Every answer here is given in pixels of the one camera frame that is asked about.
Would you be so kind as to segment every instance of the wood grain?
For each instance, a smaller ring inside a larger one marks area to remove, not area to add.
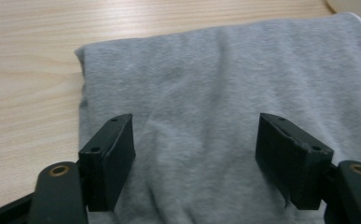
[[[0,206],[32,192],[44,167],[76,161],[78,47],[330,14],[324,0],[0,0]]]

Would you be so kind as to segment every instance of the tabletop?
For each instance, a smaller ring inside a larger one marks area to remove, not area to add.
[[[77,160],[83,77],[75,49],[333,13],[325,0],[0,0],[0,206],[34,191],[45,167]]]

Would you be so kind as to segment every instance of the folded towel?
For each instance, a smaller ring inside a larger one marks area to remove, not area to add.
[[[136,160],[117,223],[323,223],[285,208],[255,160],[259,113],[361,161],[361,20],[273,20],[90,44],[80,146],[133,113]],[[103,223],[91,216],[91,223]]]

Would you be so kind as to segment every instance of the gray cloth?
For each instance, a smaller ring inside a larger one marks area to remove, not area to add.
[[[80,146],[108,119],[134,114],[137,157],[111,221],[323,223],[323,203],[285,208],[259,170],[261,112],[332,147],[334,163],[361,161],[361,21],[353,14],[107,41],[76,54],[85,77]]]

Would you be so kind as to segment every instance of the gray fabric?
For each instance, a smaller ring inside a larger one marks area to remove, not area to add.
[[[361,161],[361,22],[344,13],[95,43],[76,52],[80,146],[133,113],[137,158],[115,215],[92,223],[323,223],[285,208],[255,161],[259,113]]]

